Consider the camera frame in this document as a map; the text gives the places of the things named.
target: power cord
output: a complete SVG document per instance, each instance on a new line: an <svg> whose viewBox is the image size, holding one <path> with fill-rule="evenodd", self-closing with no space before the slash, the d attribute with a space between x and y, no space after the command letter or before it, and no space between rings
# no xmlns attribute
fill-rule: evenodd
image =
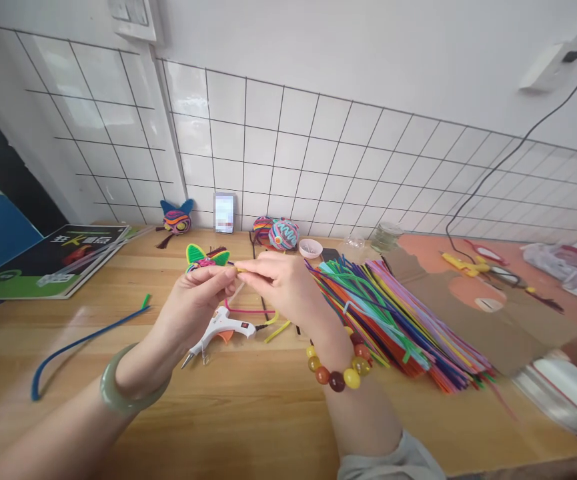
<svg viewBox="0 0 577 480"><path fill-rule="evenodd" d="M577 60L577 51L570 51L568 52L564 58L562 59L563 63L572 63L575 60ZM466 206L466 204L475 196L475 194L480 190L481 186L484 184L484 182L493 174L493 172L495 172L498 168L500 168L504 162L506 160L508 160L509 158L511 158L511 156L513 156L513 154L515 152L517 152L517 150L520 149L520 147L524 144L524 142L527 140L527 138L530 136L531 133L533 133L533 130L535 130L537 127L539 127L542 122L544 122L544 120L546 120L547 118L549 118L551 115L553 115L553 113L557 112L557 110L559 110L560 108L562 108L563 106L565 106L565 104L572 98L573 95L575 95L575 92L577 92L577 86L575 88L573 88L573 91L566 97L566 100L564 100L563 102L561 102L561 104L555 108L554 110L552 110L550 113L548 113L547 115L543 116L543 118L541 120L539 120L539 122L537 122L535 125L533 125L530 130L527 132L527 134L525 134L524 138L522 138L522 141L520 142L520 144L515 147L513 149L512 152L510 152L507 156L505 156L501 162L499 162L497 165L495 165L495 167L493 167L493 169L491 169L490 172L488 172L488 174L482 179L482 181L479 183L479 185L477 186L477 188L475 188L475 190L473 191L473 193L471 193L468 198L464 201L464 203L462 204L462 206L454 213L454 215L452 216L452 218L450 219L450 221L448 222L448 224L446 224L446 236L448 237L448 240L450 241L450 246L452 247L452 249L458 253L461 253L462 255L465 255L466 257L468 257L470 259L470 261L472 263L475 263L475 260L473 259L473 257L471 257L469 254L467 254L466 252L463 252L461 250L459 250L456 246L455 243L453 242L453 238L450 236L450 232L448 231L448 227L450 227L450 225L455 221L455 219L457 218L457 216L460 214L460 212L462 211L462 209Z"/></svg>

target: jade bangle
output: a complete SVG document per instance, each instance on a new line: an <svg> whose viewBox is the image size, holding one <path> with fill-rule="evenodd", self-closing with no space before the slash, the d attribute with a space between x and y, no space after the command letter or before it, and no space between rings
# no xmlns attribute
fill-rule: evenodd
<svg viewBox="0 0 577 480"><path fill-rule="evenodd" d="M147 397L137 400L125 398L117 389L115 372L117 371L117 365L121 358L135 345L137 344L133 343L132 345L128 345L126 348L115 354L110 363L108 363L106 370L103 371L101 382L99 383L99 390L101 391L103 402L111 410L119 412L122 415L134 415L150 407L153 403L159 400L166 391L172 377L171 373L170 377L167 378L163 385Z"/></svg>

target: gray sleeve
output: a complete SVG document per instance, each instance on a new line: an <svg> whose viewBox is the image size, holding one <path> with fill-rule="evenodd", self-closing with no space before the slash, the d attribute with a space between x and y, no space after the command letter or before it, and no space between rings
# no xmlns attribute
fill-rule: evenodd
<svg viewBox="0 0 577 480"><path fill-rule="evenodd" d="M442 469L419 440L406 430L397 449L385 457L346 455L338 480L445 480Z"/></svg>

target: small white bowl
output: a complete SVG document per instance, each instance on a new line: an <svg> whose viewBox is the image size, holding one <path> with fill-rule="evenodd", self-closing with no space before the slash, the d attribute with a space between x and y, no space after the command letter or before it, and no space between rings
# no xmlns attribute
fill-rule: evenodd
<svg viewBox="0 0 577 480"><path fill-rule="evenodd" d="M302 257L313 259L317 258L322 254L324 248L322 244L313 239L302 239L300 240L300 253Z"/></svg>

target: smartphone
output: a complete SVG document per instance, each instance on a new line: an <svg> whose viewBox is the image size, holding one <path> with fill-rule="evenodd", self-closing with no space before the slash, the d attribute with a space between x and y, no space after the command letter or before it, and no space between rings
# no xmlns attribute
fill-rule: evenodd
<svg viewBox="0 0 577 480"><path fill-rule="evenodd" d="M215 192L215 232L233 233L235 230L235 194Z"/></svg>

